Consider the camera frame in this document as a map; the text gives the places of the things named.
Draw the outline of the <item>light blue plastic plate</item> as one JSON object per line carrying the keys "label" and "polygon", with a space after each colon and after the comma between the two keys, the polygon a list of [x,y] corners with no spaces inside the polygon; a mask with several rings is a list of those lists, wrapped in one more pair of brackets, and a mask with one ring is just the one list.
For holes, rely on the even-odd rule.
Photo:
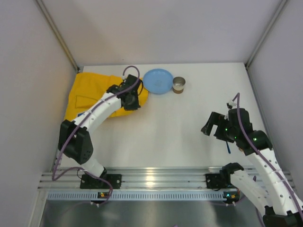
{"label": "light blue plastic plate", "polygon": [[167,70],[152,69],[145,73],[143,85],[150,93],[162,95],[172,89],[173,76]]}

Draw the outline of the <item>yellow printed cloth mat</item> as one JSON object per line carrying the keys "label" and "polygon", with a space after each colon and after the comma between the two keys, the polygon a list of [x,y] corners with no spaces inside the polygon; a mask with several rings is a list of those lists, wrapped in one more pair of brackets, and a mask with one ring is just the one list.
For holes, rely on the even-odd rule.
{"label": "yellow printed cloth mat", "polygon": [[119,85],[121,77],[92,72],[78,73],[68,97],[65,120],[73,120],[90,109],[111,85]]}

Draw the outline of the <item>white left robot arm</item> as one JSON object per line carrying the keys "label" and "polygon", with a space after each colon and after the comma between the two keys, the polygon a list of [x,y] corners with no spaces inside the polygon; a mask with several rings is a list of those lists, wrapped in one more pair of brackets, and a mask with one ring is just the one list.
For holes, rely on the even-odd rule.
{"label": "white left robot arm", "polygon": [[64,155],[74,160],[88,175],[97,179],[103,177],[106,169],[95,158],[91,135],[106,118],[120,108],[126,111],[140,108],[140,83],[139,76],[129,74],[119,85],[110,86],[84,113],[71,121],[64,120],[60,126],[58,158]]}

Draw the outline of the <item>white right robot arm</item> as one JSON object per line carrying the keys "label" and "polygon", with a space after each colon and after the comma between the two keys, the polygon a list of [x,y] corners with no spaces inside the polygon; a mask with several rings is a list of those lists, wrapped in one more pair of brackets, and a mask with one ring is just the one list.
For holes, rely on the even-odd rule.
{"label": "white right robot arm", "polygon": [[209,136],[216,126],[218,140],[235,143],[258,172],[264,188],[260,187],[239,163],[229,163],[220,169],[219,186],[232,185],[242,191],[262,215],[266,227],[301,227],[303,202],[292,189],[279,166],[268,136],[254,130],[248,111],[230,109],[227,115],[211,112],[201,129]]}

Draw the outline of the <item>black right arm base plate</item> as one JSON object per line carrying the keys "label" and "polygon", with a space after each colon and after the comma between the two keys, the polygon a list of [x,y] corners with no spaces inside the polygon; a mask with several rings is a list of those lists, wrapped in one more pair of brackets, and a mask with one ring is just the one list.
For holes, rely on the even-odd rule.
{"label": "black right arm base plate", "polygon": [[236,187],[231,184],[230,175],[211,173],[205,175],[207,189],[218,191],[221,189],[235,189]]}

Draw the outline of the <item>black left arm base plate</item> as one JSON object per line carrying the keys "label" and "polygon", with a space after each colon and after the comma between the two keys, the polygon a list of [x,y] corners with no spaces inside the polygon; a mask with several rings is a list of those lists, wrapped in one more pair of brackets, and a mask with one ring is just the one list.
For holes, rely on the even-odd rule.
{"label": "black left arm base plate", "polygon": [[[121,174],[107,174],[105,180],[111,184],[113,189],[120,189],[122,184]],[[80,183],[81,189],[110,189],[110,186],[101,180],[83,174]]]}

